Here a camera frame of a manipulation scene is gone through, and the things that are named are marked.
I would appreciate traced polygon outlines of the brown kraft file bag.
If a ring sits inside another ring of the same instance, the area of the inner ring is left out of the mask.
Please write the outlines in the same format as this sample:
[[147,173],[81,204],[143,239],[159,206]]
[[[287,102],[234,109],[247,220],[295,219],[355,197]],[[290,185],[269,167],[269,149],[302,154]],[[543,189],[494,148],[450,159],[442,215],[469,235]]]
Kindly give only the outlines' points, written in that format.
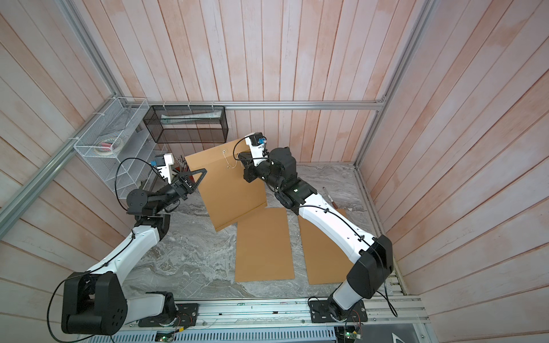
[[192,171],[207,170],[198,190],[217,232],[267,206],[264,183],[246,182],[242,163],[234,159],[248,151],[243,141],[234,140],[185,158]]

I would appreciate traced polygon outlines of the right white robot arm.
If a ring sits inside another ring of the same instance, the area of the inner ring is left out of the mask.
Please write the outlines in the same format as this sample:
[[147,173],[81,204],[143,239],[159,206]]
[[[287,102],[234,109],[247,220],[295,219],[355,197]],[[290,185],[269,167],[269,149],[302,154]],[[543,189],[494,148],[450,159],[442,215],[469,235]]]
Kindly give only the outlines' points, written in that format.
[[192,171],[206,170],[200,194],[216,230],[237,226],[238,282],[284,280],[293,276],[287,215],[317,227],[347,257],[329,260],[346,277],[326,299],[311,303],[314,322],[342,322],[359,301],[369,299],[393,271],[393,248],[386,236],[375,237],[340,214],[297,175],[287,147],[263,145],[233,154],[234,142],[187,157]]

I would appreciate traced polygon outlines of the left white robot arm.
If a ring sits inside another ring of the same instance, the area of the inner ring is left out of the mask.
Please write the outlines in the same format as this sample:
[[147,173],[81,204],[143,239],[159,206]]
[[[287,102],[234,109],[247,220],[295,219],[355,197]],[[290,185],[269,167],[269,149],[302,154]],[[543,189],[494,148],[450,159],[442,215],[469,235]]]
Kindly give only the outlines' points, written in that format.
[[64,282],[63,333],[111,336],[130,322],[172,326],[177,321],[178,308],[171,292],[127,298],[122,284],[138,261],[167,235],[167,207],[186,200],[206,174],[206,169],[180,172],[156,192],[135,189],[127,195],[127,214],[136,219],[129,236],[99,263],[71,274]]

